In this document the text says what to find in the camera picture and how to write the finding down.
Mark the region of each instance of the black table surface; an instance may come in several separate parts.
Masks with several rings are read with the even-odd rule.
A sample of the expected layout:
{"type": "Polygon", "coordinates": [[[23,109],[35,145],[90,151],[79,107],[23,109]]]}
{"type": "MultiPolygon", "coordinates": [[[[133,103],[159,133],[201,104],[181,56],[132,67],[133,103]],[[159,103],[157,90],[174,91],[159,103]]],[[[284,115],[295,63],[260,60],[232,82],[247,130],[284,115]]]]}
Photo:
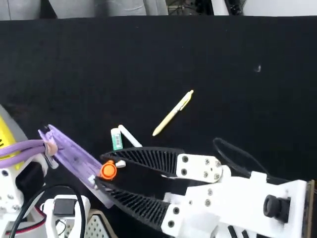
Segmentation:
{"type": "MultiPolygon", "coordinates": [[[[0,22],[0,104],[29,138],[50,123],[96,158],[123,124],[144,146],[214,155],[219,136],[274,176],[316,179],[316,24],[198,16],[0,22]],[[152,137],[191,89],[186,108],[152,137]]],[[[47,182],[71,182],[91,197],[64,168],[47,182]]],[[[163,236],[117,208],[104,212],[121,238],[163,236]]]]}

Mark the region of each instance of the yellow pen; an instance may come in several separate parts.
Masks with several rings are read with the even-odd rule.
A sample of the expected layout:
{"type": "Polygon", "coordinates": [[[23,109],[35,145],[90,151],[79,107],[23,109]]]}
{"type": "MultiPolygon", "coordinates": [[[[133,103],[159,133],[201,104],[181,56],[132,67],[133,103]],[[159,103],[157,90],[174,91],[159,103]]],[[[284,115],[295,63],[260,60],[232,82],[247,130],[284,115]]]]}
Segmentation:
{"type": "Polygon", "coordinates": [[[162,120],[162,122],[155,128],[152,136],[156,136],[159,134],[163,128],[169,123],[170,120],[178,113],[178,111],[181,111],[184,109],[184,107],[189,103],[189,101],[192,98],[194,90],[191,90],[190,92],[186,93],[186,95],[180,100],[180,102],[170,111],[170,113],[162,120]]]}

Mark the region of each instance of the orange cap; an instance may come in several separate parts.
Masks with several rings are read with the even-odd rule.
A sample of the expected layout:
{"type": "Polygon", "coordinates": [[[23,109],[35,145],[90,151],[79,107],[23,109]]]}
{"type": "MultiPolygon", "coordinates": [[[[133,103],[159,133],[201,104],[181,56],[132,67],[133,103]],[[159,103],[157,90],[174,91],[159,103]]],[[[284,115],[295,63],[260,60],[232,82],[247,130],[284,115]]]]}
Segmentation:
{"type": "Polygon", "coordinates": [[[113,179],[117,174],[117,167],[114,164],[114,161],[107,161],[102,167],[100,171],[100,177],[106,180],[113,179]]]}

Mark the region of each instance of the gray fabric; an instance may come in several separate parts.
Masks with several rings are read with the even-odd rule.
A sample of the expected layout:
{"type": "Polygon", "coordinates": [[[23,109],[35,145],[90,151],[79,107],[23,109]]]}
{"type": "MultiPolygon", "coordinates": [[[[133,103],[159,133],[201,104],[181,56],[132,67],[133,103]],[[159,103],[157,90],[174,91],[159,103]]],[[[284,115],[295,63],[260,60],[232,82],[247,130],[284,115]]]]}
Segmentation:
{"type": "Polygon", "coordinates": [[[58,18],[95,17],[94,0],[49,0],[58,18]]]}
{"type": "Polygon", "coordinates": [[[165,0],[50,0],[58,18],[167,15],[165,0]]]}
{"type": "MultiPolygon", "coordinates": [[[[49,0],[58,18],[168,15],[165,0],[49,0]]],[[[0,0],[0,20],[37,19],[41,0],[0,0]]]]}
{"type": "Polygon", "coordinates": [[[41,0],[0,0],[0,20],[32,20],[40,16],[41,0]]]}

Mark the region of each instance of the yellow robot part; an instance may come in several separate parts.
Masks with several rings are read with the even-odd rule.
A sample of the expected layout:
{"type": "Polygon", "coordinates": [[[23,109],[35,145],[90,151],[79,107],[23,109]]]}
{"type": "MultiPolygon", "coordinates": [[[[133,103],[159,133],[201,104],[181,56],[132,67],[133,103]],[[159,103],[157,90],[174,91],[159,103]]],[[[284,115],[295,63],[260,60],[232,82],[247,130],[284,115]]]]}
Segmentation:
{"type": "MultiPolygon", "coordinates": [[[[0,149],[9,145],[13,145],[16,143],[12,132],[10,131],[9,127],[0,116],[0,149]]],[[[0,160],[7,160],[12,158],[13,156],[19,154],[19,152],[14,152],[12,154],[0,157],[0,160]]],[[[18,163],[15,165],[15,169],[19,170],[23,162],[18,163]]]]}

